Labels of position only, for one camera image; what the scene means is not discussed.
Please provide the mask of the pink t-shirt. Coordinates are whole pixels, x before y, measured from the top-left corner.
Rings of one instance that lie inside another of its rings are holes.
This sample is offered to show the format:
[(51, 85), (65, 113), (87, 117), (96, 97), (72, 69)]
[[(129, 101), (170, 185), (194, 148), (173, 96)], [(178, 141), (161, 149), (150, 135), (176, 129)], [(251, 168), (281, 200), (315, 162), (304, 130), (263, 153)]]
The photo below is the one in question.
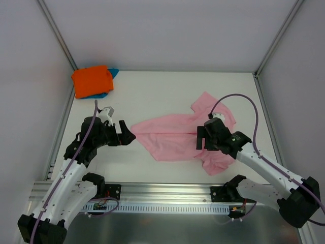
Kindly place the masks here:
[(196, 149), (197, 127), (208, 120), (217, 102), (207, 92), (191, 105), (193, 114), (168, 114), (131, 126), (131, 132), (156, 161), (178, 162), (200, 160), (208, 175), (219, 174), (235, 162), (220, 151)]

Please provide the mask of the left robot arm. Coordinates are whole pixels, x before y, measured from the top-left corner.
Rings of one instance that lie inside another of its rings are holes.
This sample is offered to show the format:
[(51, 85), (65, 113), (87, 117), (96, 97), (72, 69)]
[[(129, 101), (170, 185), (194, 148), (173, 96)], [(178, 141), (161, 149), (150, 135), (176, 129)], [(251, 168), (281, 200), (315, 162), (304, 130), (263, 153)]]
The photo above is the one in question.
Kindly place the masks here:
[(126, 146), (135, 140), (125, 121), (121, 132), (108, 116), (84, 119), (81, 131), (66, 148), (63, 163), (42, 201), (29, 215), (21, 215), (18, 228), (25, 243), (63, 243), (67, 231), (82, 207), (106, 192), (104, 177), (88, 173), (90, 162), (103, 146)]

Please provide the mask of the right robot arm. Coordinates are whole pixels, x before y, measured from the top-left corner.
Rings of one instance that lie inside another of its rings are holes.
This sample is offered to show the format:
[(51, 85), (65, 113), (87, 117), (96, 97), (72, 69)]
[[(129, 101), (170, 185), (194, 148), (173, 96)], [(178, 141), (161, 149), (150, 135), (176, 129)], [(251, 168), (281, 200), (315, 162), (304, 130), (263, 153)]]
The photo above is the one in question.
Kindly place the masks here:
[(250, 199), (280, 213), (295, 228), (311, 221), (321, 207), (318, 181), (291, 172), (277, 162), (267, 159), (253, 141), (242, 132), (231, 133), (217, 117), (197, 127), (197, 149), (217, 151), (253, 169), (268, 185), (258, 184), (243, 175), (236, 175), (218, 192), (231, 201)]

